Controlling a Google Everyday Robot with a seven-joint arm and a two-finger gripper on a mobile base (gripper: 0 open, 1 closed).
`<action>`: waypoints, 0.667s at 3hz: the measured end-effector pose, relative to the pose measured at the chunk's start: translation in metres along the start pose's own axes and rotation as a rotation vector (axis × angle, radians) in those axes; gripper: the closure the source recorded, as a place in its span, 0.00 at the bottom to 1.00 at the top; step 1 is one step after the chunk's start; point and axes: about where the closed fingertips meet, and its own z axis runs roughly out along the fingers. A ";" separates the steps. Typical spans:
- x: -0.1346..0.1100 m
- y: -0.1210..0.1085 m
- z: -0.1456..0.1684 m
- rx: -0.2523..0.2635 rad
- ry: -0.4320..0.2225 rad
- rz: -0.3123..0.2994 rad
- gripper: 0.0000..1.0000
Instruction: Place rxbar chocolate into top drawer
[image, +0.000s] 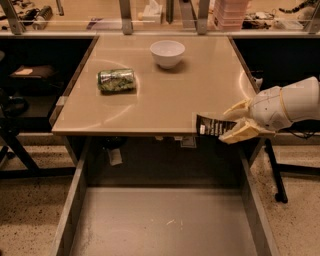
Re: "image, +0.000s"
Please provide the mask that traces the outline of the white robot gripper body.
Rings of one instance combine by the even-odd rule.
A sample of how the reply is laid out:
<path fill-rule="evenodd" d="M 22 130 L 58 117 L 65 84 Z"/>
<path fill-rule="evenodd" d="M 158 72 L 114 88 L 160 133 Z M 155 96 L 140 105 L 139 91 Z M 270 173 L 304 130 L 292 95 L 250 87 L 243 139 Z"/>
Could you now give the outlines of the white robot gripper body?
<path fill-rule="evenodd" d="M 293 124 L 284 108 L 279 86 L 259 92 L 249 105 L 249 113 L 258 125 L 269 131 L 278 131 Z"/>

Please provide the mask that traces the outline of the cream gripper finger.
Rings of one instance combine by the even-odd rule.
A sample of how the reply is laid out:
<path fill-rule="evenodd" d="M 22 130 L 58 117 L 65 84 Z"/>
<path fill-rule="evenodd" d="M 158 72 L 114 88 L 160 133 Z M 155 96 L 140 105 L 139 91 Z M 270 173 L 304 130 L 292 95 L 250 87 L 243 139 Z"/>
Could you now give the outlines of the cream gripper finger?
<path fill-rule="evenodd" d="M 273 131 L 267 130 L 251 118 L 242 117 L 235 119 L 234 122 L 235 126 L 232 129 L 218 137 L 220 141 L 226 144 L 234 144 L 265 134 L 273 134 Z"/>
<path fill-rule="evenodd" d="M 250 103 L 251 103 L 250 99 L 244 99 L 234 104 L 223 113 L 224 119 L 236 120 L 242 117 L 246 117 L 249 113 Z"/>

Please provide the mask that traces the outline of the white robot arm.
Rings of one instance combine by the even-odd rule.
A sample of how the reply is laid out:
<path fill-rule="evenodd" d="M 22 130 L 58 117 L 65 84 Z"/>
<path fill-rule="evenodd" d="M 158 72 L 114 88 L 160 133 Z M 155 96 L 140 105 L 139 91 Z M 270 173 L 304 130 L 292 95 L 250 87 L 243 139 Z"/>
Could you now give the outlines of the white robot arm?
<path fill-rule="evenodd" d="M 238 112 L 236 125 L 219 136 L 219 140 L 233 144 L 278 132 L 305 120 L 320 120 L 320 86 L 316 77 L 260 91 L 250 99 L 242 100 L 224 112 L 225 116 Z"/>

